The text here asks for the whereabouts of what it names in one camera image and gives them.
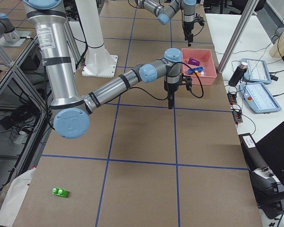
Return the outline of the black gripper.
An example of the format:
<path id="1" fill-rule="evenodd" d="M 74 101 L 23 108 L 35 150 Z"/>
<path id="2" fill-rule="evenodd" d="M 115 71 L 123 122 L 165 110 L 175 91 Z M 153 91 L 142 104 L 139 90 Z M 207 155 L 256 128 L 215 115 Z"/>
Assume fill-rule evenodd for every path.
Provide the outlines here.
<path id="1" fill-rule="evenodd" d="M 194 38 L 194 35 L 191 33 L 192 30 L 194 29 L 194 20 L 195 20 L 195 14 L 183 15 L 183 31 L 184 31 L 185 41 L 187 41 L 188 46 L 191 46 Z"/>
<path id="2" fill-rule="evenodd" d="M 164 89 L 167 91 L 168 109 L 174 107 L 174 93 L 178 90 L 180 77 L 164 77 Z"/>

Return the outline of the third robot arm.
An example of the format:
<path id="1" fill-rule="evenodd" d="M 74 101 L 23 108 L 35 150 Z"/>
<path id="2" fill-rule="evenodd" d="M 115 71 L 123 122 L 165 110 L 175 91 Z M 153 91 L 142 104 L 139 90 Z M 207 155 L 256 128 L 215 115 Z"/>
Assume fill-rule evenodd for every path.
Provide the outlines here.
<path id="1" fill-rule="evenodd" d="M 9 17 L 0 13 L 0 45 L 3 47 L 20 47 L 26 39 L 32 39 L 30 31 L 18 31 Z"/>

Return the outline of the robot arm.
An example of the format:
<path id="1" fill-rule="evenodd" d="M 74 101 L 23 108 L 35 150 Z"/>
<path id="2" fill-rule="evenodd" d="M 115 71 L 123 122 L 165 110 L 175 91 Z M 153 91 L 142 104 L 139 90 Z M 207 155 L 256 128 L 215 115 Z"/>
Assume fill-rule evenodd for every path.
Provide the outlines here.
<path id="1" fill-rule="evenodd" d="M 196 0 L 172 0 L 167 7 L 160 5 L 154 0 L 136 0 L 135 3 L 138 7 L 154 14 L 163 25 L 169 23 L 178 11 L 181 10 L 183 13 L 182 28 L 185 41 L 187 41 L 189 47 L 191 46 L 193 42 L 192 30 L 194 29 L 194 23 L 196 23 Z"/>
<path id="2" fill-rule="evenodd" d="M 61 0 L 24 1 L 27 18 L 37 32 L 42 63 L 46 69 L 53 91 L 51 109 L 54 114 L 53 127 L 64 138 L 82 136 L 89 128 L 89 114 L 94 109 L 116 98 L 140 81 L 150 83 L 164 77 L 170 84 L 180 79 L 182 59 L 177 48 L 169 48 L 164 56 L 152 63 L 139 64 L 125 74 L 106 83 L 86 96 L 77 92 L 71 57 L 68 51 L 64 24 L 67 21 Z"/>

